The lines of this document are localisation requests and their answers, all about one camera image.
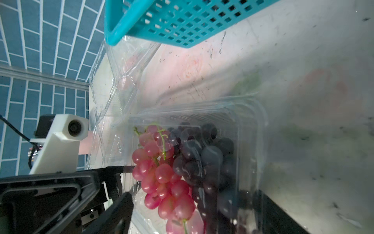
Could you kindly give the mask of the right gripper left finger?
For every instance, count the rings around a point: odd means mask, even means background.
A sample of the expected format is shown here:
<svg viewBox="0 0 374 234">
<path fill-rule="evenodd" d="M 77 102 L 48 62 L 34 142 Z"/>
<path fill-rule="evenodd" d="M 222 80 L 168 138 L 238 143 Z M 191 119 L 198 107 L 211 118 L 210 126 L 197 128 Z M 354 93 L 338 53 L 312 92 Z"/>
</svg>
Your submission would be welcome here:
<svg viewBox="0 0 374 234">
<path fill-rule="evenodd" d="M 125 192 L 83 234 L 127 234 L 133 210 L 132 195 Z"/>
</svg>

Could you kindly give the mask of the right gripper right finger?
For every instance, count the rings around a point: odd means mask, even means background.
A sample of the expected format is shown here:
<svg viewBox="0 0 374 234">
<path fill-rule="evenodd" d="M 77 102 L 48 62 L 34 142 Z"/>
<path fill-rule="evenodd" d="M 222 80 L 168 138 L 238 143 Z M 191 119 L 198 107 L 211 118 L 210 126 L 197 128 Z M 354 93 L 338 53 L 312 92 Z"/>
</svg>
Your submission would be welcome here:
<svg viewBox="0 0 374 234">
<path fill-rule="evenodd" d="M 252 205 L 257 229 L 262 234 L 309 233 L 261 190 L 255 192 Z"/>
</svg>

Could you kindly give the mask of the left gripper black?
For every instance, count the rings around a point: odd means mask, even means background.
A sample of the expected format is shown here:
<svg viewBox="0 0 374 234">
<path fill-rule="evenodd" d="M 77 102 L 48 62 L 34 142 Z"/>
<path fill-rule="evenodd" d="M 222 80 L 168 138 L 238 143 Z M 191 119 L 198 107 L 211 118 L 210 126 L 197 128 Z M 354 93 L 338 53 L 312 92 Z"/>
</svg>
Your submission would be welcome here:
<svg viewBox="0 0 374 234">
<path fill-rule="evenodd" d="M 1 233 L 60 234 L 69 225 L 86 228 L 122 195 L 120 175 L 134 167 L 2 178 Z"/>
</svg>

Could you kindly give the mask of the red grape bunch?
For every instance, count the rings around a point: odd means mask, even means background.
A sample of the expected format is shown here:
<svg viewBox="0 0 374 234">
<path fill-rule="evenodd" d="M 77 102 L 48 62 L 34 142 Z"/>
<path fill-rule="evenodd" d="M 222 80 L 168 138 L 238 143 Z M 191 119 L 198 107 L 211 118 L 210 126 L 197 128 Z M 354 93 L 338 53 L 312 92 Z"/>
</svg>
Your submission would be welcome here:
<svg viewBox="0 0 374 234">
<path fill-rule="evenodd" d="M 132 176 L 141 182 L 144 206 L 156 210 L 159 218 L 166 221 L 166 233 L 204 234 L 205 223 L 183 171 L 182 150 L 186 147 L 181 133 L 185 128 L 134 127 L 139 143 L 131 156 L 135 164 Z"/>
</svg>

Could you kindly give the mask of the dark purple grape bunch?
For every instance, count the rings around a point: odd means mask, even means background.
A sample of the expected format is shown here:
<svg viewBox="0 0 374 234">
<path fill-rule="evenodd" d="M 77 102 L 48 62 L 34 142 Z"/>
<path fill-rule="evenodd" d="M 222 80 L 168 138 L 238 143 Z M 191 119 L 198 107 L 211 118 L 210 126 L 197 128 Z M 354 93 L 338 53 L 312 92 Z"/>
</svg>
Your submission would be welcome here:
<svg viewBox="0 0 374 234">
<path fill-rule="evenodd" d="M 234 141 L 220 136 L 213 123 L 192 126 L 188 122 L 181 137 L 185 141 L 183 171 L 192 186 L 192 197 L 205 223 L 207 234 L 239 234 L 239 210 L 250 207 L 250 191 L 239 187 L 240 157 Z"/>
</svg>

